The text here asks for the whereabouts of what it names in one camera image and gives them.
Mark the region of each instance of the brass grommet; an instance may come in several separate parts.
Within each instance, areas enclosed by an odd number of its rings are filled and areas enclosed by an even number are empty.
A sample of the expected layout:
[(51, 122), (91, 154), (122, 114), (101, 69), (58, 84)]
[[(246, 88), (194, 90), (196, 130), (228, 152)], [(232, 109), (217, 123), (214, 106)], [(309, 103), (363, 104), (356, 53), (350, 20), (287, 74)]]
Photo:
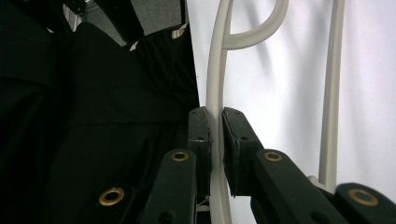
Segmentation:
[(268, 161), (281, 161), (282, 160), (282, 156), (277, 152), (265, 152), (264, 157)]
[(100, 195), (99, 203), (103, 206), (111, 206), (119, 203), (124, 196), (125, 193), (121, 188), (108, 189)]
[(186, 161), (189, 158), (189, 154), (187, 154), (186, 152), (175, 152), (172, 155), (172, 160), (174, 161)]
[(378, 199), (372, 193), (367, 192), (364, 189), (350, 189), (347, 193), (349, 197), (357, 203), (361, 203), (366, 206), (378, 205)]

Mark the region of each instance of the white backdrop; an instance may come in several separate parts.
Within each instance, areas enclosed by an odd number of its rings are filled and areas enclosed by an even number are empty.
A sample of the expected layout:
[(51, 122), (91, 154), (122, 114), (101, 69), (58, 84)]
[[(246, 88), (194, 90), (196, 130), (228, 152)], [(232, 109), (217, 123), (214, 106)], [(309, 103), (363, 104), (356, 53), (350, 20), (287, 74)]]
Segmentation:
[[(234, 0), (232, 33), (250, 30), (276, 0)], [(207, 60), (219, 0), (188, 0), (197, 82), (205, 105)], [(279, 30), (229, 51), (224, 105), (247, 116), (264, 147), (318, 176), (332, 1), (290, 0)], [(396, 1), (346, 0), (337, 182), (357, 182), (396, 202)], [(232, 200), (233, 223), (255, 223), (248, 199)]]

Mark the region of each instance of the black fabric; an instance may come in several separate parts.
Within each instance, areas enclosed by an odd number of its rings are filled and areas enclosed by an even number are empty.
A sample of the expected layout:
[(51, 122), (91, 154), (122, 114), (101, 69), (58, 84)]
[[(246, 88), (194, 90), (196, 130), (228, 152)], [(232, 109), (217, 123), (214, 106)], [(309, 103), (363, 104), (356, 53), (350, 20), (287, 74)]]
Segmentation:
[(174, 40), (177, 28), (130, 52), (88, 23), (49, 34), (0, 1), (0, 223), (73, 223), (111, 183), (147, 199), (199, 105), (190, 32)]

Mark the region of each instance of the black cloth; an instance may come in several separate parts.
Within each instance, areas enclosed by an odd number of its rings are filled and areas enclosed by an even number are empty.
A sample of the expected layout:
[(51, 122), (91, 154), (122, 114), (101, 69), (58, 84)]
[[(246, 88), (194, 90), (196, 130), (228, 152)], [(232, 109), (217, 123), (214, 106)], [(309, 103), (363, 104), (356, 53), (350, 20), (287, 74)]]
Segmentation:
[(111, 183), (147, 194), (199, 106), (177, 28), (130, 52), (88, 23), (51, 35), (0, 1), (0, 223), (73, 223)]

